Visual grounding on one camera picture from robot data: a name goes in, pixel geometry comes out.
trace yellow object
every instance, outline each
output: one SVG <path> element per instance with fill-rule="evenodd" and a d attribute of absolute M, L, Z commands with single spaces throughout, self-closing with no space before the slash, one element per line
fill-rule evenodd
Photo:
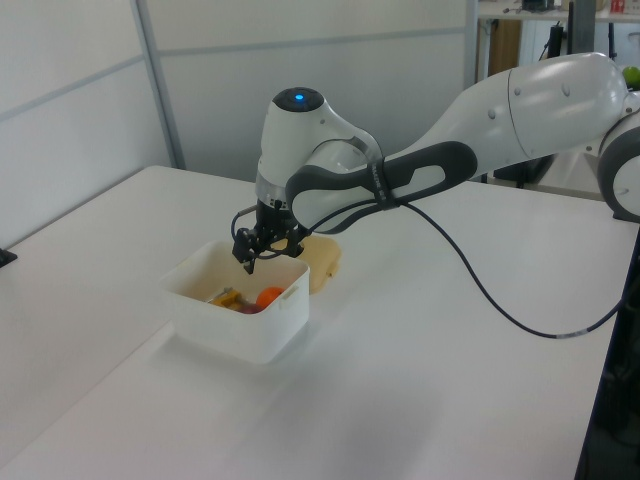
<path fill-rule="evenodd" d="M 323 289 L 327 279 L 338 273 L 342 250 L 332 238 L 311 235 L 302 241 L 304 251 L 298 256 L 309 265 L 309 293 Z"/>
<path fill-rule="evenodd" d="M 228 308 L 230 310 L 240 310 L 245 301 L 242 294 L 233 288 L 225 288 L 224 291 L 213 300 L 209 301 L 211 305 Z"/>

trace black cable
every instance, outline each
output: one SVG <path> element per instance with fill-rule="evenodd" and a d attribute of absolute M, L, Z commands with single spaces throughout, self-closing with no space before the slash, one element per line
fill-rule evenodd
<path fill-rule="evenodd" d="M 346 207 L 342 207 L 339 208 L 338 210 L 336 210 L 335 212 L 332 212 L 330 215 L 326 216 L 325 218 L 323 218 L 322 220 L 320 220 L 318 223 L 316 223 L 313 227 L 311 227 L 308 231 L 308 235 L 311 235 L 318 227 L 320 227 L 321 225 L 327 223 L 329 220 L 337 217 L 338 215 L 340 215 L 341 213 L 346 212 L 347 210 L 351 210 L 352 208 L 358 208 L 358 207 L 362 207 L 364 205 L 373 205 L 375 204 L 376 201 L 371 199 L 371 200 L 362 200 L 360 202 L 356 202 L 354 204 L 351 205 L 347 205 Z"/>
<path fill-rule="evenodd" d="M 624 305 L 625 301 L 626 301 L 626 295 L 623 295 L 623 297 L 618 301 L 618 303 L 609 311 L 609 313 L 607 313 L 604 317 L 602 317 L 600 320 L 598 320 L 596 323 L 594 323 L 593 325 L 582 329 L 582 330 L 577 330 L 575 332 L 570 332 L 570 333 L 561 333 L 561 334 L 552 334 L 552 333 L 544 333 L 544 332 L 539 332 L 537 330 L 534 330 L 532 328 L 527 327 L 526 325 L 523 325 L 522 323 L 520 323 L 519 321 L 517 321 L 515 318 L 513 318 L 511 315 L 509 315 L 500 305 L 498 305 L 498 303 L 491 297 L 491 295 L 489 294 L 489 292 L 487 292 L 486 288 L 484 288 L 484 285 L 482 285 L 482 282 L 480 282 L 480 279 L 478 278 L 478 276 L 476 275 L 476 273 L 474 272 L 473 268 L 471 267 L 471 264 L 469 263 L 469 261 L 467 260 L 467 257 L 464 255 L 464 253 L 462 253 L 462 250 L 460 250 L 460 247 L 458 247 L 458 245 L 456 244 L 456 242 L 453 241 L 453 239 L 449 236 L 449 234 L 447 232 L 444 231 L 444 229 L 438 225 L 435 220 L 433 220 L 429 215 L 427 215 L 426 213 L 424 213 L 422 210 L 420 210 L 419 208 L 411 205 L 410 203 L 406 203 L 406 202 L 400 202 L 401 205 L 407 207 L 409 210 L 414 211 L 415 213 L 417 213 L 418 215 L 420 215 L 423 219 L 425 219 L 427 222 L 429 222 L 431 224 L 431 226 L 433 228 L 435 228 L 440 235 L 442 235 L 444 237 L 444 239 L 449 242 L 449 245 L 451 245 L 451 247 L 453 247 L 453 249 L 456 251 L 456 253 L 458 254 L 458 256 L 460 257 L 460 259 L 462 260 L 462 263 L 464 263 L 464 266 L 467 267 L 467 271 L 469 272 L 469 274 L 471 275 L 471 278 L 473 278 L 473 281 L 476 283 L 476 285 L 478 286 L 478 288 L 480 289 L 480 291 L 482 292 L 482 294 L 485 296 L 485 298 L 489 301 L 489 303 L 491 303 L 491 305 L 494 306 L 494 308 L 496 310 L 498 310 L 507 320 L 509 320 L 511 323 L 513 323 L 515 326 L 517 326 L 518 328 L 521 328 L 522 330 L 524 330 L 525 332 L 531 333 L 532 335 L 536 335 L 538 337 L 544 337 L 544 338 L 552 338 L 552 339 L 564 339 L 564 338 L 573 338 L 573 337 L 579 337 L 582 335 L 585 335 L 589 332 L 593 332 L 596 328 L 601 327 L 602 325 L 604 325 L 604 323 L 609 320 L 618 310 L 620 310 L 620 308 Z"/>

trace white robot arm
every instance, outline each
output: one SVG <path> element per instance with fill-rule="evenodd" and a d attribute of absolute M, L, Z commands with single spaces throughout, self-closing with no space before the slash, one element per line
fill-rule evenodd
<path fill-rule="evenodd" d="M 257 224 L 232 227 L 234 254 L 252 271 L 274 241 L 287 238 L 285 253 L 295 256 L 310 231 L 337 233 L 364 215 L 569 149 L 600 157 L 605 200 L 620 218 L 640 222 L 639 111 L 640 97 L 615 63 L 570 55 L 474 85 L 422 138 L 383 157 L 375 139 L 318 92 L 285 90 L 265 120 L 258 203 L 249 209 L 257 209 Z"/>

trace white plastic container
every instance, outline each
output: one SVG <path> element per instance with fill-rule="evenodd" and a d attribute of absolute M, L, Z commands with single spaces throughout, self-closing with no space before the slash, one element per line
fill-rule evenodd
<path fill-rule="evenodd" d="M 160 286 L 179 336 L 252 363 L 268 363 L 309 319 L 309 267 L 282 255 L 258 260 L 249 275 L 231 249 L 231 243 L 208 243 L 164 275 Z M 206 303 L 226 287 L 255 301 L 272 286 L 285 291 L 259 313 Z"/>

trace white wall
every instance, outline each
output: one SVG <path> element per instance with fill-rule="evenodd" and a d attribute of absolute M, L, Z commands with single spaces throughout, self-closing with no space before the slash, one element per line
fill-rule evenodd
<path fill-rule="evenodd" d="M 254 180 L 264 116 L 308 86 L 383 152 L 468 85 L 475 0 L 142 0 L 189 170 Z"/>
<path fill-rule="evenodd" d="M 129 0 L 0 0 L 0 246 L 169 165 Z"/>

